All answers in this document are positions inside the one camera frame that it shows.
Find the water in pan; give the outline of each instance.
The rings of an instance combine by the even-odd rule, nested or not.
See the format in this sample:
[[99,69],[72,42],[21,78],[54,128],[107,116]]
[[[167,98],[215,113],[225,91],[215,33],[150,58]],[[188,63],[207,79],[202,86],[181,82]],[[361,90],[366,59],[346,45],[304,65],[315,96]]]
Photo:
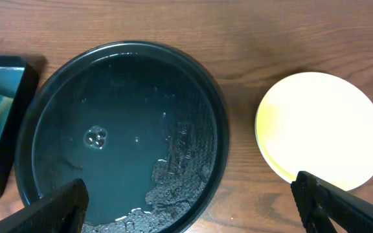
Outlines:
[[42,195],[82,178],[82,232],[158,232],[185,214],[215,159],[213,112],[179,69],[151,58],[94,63],[40,118],[33,172]]

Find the white disc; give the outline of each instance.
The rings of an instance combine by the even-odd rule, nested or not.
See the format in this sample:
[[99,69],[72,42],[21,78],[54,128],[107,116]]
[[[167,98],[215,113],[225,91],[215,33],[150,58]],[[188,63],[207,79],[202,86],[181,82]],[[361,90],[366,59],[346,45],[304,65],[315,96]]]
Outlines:
[[264,159],[289,183],[307,171],[351,190],[373,176],[373,103],[341,78],[284,78],[261,101],[255,128]]

